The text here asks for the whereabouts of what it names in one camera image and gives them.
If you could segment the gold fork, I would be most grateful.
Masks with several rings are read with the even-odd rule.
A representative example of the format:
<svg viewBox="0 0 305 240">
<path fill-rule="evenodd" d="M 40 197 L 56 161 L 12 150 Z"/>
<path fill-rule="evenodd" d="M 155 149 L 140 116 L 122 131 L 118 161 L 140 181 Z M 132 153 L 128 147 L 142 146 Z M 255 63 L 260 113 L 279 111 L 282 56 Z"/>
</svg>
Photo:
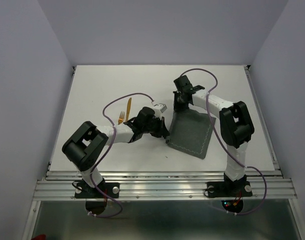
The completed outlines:
<svg viewBox="0 0 305 240">
<path fill-rule="evenodd" d="M 126 117 L 126 113 L 124 111 L 121 111 L 117 121 L 118 125 L 121 125 L 124 122 L 125 117 Z"/>
</svg>

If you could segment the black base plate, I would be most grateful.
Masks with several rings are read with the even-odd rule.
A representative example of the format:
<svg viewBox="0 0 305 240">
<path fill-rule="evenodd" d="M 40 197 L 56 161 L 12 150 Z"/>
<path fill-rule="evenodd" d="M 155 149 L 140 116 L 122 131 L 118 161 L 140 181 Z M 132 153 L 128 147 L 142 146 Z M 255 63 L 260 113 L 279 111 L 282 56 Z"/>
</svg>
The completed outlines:
<svg viewBox="0 0 305 240">
<path fill-rule="evenodd" d="M 206 183 L 203 194 L 208 198 L 252 197 L 253 192 L 248 181 L 241 184 L 228 184 L 224 181 Z"/>
<path fill-rule="evenodd" d="M 74 181 L 72 186 L 75 188 L 74 197 L 76 199 L 103 199 L 105 196 L 96 188 L 90 187 L 86 182 Z M 119 198 L 120 183 L 119 182 L 105 182 L 101 183 L 98 188 L 106 195 L 117 199 Z"/>
</svg>

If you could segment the grey cloth napkin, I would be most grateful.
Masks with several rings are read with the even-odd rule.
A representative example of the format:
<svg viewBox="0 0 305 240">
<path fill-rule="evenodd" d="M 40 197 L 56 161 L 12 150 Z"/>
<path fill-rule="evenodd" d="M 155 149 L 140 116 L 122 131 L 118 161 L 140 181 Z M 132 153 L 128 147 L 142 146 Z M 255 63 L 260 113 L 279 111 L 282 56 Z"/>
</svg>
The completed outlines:
<svg viewBox="0 0 305 240">
<path fill-rule="evenodd" d="M 215 118 L 190 108 L 174 112 L 167 146 L 198 159 L 205 159 L 213 133 L 211 120 Z"/>
</svg>

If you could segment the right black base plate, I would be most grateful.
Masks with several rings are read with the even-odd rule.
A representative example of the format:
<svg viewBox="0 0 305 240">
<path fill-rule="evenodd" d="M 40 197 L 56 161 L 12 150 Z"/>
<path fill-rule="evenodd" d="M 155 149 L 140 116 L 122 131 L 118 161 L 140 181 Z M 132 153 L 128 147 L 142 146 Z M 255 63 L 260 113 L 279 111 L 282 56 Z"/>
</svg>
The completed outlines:
<svg viewBox="0 0 305 240">
<path fill-rule="evenodd" d="M 252 197 L 253 192 L 248 181 L 241 184 L 228 184 L 224 181 L 206 183 L 203 194 L 208 198 Z"/>
</svg>

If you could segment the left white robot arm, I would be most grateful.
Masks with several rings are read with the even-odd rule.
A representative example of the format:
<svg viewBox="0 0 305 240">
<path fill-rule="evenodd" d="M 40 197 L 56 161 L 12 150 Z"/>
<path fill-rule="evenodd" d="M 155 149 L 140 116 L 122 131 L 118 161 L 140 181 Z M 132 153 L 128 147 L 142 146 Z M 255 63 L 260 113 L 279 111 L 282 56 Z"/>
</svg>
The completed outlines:
<svg viewBox="0 0 305 240">
<path fill-rule="evenodd" d="M 166 110 L 167 106 L 163 103 L 155 104 L 152 108 L 145 106 L 136 117 L 117 126 L 97 127 L 91 121 L 85 121 L 64 143 L 62 152 L 80 172 L 87 184 L 86 191 L 92 197 L 99 197 L 104 191 L 104 178 L 96 167 L 104 147 L 133 143 L 144 134 L 167 140 L 170 133 L 163 117 Z"/>
</svg>

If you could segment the gold knife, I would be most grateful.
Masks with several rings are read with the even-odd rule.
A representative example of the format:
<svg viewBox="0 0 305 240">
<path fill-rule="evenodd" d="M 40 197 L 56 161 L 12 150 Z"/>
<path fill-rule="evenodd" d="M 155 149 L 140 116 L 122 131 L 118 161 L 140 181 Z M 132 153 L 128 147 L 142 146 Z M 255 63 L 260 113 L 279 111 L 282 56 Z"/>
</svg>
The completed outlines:
<svg viewBox="0 0 305 240">
<path fill-rule="evenodd" d="M 130 97 L 127 101 L 127 107 L 126 107 L 126 117 L 125 117 L 126 122 L 129 120 L 131 105 L 132 105 L 132 98 Z"/>
</svg>

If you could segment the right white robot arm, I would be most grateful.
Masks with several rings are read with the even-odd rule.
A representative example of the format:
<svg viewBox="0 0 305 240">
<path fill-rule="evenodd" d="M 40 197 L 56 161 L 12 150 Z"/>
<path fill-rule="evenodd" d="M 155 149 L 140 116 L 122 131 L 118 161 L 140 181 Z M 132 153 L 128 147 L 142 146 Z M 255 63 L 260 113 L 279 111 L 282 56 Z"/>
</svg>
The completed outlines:
<svg viewBox="0 0 305 240">
<path fill-rule="evenodd" d="M 247 185 L 246 149 L 255 132 L 249 110 L 243 101 L 231 102 L 210 94 L 203 86 L 193 86 L 186 75 L 174 80 L 174 110 L 185 110 L 189 104 L 202 108 L 219 120 L 220 134 L 215 133 L 227 153 L 223 182 L 219 185 L 228 195 L 242 192 Z"/>
</svg>

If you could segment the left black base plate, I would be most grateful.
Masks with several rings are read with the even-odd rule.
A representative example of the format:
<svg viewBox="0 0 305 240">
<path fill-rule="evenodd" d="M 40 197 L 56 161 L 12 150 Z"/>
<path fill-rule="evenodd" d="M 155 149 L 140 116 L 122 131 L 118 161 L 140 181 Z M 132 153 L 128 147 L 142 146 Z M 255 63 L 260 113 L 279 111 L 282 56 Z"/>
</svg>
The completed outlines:
<svg viewBox="0 0 305 240">
<path fill-rule="evenodd" d="M 103 199 L 105 196 L 96 188 L 90 187 L 86 182 L 74 181 L 72 186 L 75 188 L 74 197 L 76 199 Z M 120 183 L 119 182 L 105 182 L 101 183 L 98 188 L 106 195 L 117 199 L 119 198 Z"/>
</svg>

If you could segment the aluminium mounting rail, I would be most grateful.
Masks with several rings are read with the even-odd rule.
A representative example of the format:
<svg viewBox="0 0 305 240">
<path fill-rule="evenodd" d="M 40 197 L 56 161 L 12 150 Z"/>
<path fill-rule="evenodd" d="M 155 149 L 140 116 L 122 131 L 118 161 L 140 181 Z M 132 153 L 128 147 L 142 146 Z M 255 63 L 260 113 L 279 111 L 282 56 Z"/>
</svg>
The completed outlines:
<svg viewBox="0 0 305 240">
<path fill-rule="evenodd" d="M 280 170 L 266 171 L 266 199 L 296 199 L 293 182 L 284 178 Z M 264 195 L 264 183 L 258 173 L 247 171 L 253 196 L 250 200 L 260 200 Z M 109 172 L 101 173 L 106 182 L 120 183 L 119 201 L 158 200 L 211 200 L 204 195 L 207 182 L 223 179 L 223 172 L 207 171 L 156 171 L 156 172 Z M 73 201 L 75 188 L 73 181 L 80 180 L 74 171 L 49 171 L 43 180 L 36 183 L 33 201 Z"/>
</svg>

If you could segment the red object at corner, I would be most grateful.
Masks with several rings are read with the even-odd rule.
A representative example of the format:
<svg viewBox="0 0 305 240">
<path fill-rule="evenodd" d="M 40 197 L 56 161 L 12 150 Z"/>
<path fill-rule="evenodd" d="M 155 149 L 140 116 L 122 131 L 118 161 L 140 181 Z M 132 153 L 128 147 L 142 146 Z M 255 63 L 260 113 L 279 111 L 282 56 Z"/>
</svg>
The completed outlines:
<svg viewBox="0 0 305 240">
<path fill-rule="evenodd" d="M 46 240 L 47 236 L 45 234 L 39 234 L 35 237 L 33 237 L 31 240 Z"/>
</svg>

